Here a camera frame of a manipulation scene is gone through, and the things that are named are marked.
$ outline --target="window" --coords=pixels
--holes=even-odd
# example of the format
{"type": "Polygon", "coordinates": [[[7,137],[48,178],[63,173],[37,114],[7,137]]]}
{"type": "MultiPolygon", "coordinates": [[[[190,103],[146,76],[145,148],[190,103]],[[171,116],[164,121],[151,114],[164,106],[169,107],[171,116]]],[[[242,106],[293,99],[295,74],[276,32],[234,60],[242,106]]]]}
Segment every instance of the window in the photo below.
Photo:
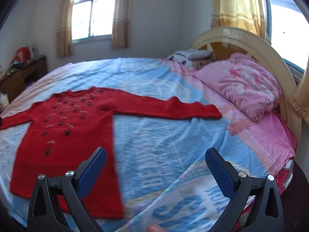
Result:
{"type": "Polygon", "coordinates": [[[111,35],[116,0],[74,0],[72,40],[111,35]]]}
{"type": "Polygon", "coordinates": [[[293,0],[263,0],[263,8],[272,47],[288,65],[304,72],[309,56],[306,18],[293,0]]]}

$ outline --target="bed sheet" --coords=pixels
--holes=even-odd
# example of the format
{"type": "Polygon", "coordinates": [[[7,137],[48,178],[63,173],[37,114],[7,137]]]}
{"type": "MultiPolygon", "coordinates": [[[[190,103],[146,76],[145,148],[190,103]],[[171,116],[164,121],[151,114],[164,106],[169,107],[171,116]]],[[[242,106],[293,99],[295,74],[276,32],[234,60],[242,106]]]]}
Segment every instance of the bed sheet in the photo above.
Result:
{"type": "MultiPolygon", "coordinates": [[[[67,64],[26,89],[1,114],[4,118],[48,99],[53,93],[91,86],[117,88],[162,100],[176,96],[184,103],[198,101],[218,106],[223,113],[220,120],[113,117],[115,163],[125,219],[97,219],[105,232],[146,231],[151,223],[168,231],[209,230],[229,201],[205,163],[209,147],[215,147],[238,171],[255,177],[277,173],[295,155],[288,131],[275,147],[256,137],[266,136],[272,128],[284,129],[283,125],[278,126],[280,121],[275,114],[270,113],[263,126],[248,125],[231,135],[228,127],[242,121],[242,113],[210,88],[186,74],[171,72],[170,68],[166,60],[140,58],[67,64]]],[[[0,198],[11,216],[23,225],[27,223],[29,200],[10,193],[9,184],[16,151],[28,126],[0,132],[0,198]]],[[[71,229],[78,231],[72,217],[65,216],[71,229]]]]}

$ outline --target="pink pillow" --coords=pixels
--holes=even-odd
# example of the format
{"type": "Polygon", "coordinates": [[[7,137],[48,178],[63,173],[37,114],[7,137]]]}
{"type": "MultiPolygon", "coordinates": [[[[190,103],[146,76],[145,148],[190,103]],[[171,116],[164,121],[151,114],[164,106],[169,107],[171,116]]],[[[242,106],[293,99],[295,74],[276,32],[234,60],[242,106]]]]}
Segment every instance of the pink pillow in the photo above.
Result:
{"type": "Polygon", "coordinates": [[[279,104],[278,81],[256,60],[234,53],[227,60],[210,63],[194,75],[222,97],[235,104],[252,121],[279,104]]]}

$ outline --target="pink blanket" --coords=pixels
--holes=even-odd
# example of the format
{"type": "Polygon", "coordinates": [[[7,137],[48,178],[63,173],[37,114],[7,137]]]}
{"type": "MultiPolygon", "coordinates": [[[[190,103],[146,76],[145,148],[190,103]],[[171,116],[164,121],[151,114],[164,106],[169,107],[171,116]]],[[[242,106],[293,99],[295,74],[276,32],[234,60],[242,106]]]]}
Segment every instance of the pink blanket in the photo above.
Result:
{"type": "Polygon", "coordinates": [[[278,113],[265,113],[259,122],[253,122],[234,104],[195,78],[194,74],[198,70],[190,70],[168,59],[160,61],[169,66],[175,76],[183,76],[185,81],[203,91],[206,100],[217,106],[224,118],[231,120],[231,124],[228,125],[230,135],[238,135],[249,145],[263,161],[269,173],[276,174],[289,158],[295,156],[296,138],[278,113]]]}

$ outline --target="wooden desk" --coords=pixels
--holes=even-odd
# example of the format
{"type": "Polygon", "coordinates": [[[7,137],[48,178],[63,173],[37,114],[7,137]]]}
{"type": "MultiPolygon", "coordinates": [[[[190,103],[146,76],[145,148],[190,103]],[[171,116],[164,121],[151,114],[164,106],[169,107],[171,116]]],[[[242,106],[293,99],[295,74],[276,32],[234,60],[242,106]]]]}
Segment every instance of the wooden desk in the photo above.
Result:
{"type": "Polygon", "coordinates": [[[26,89],[29,81],[37,81],[47,74],[46,57],[40,56],[28,65],[18,69],[5,78],[0,78],[0,91],[7,94],[11,103],[26,89]]]}

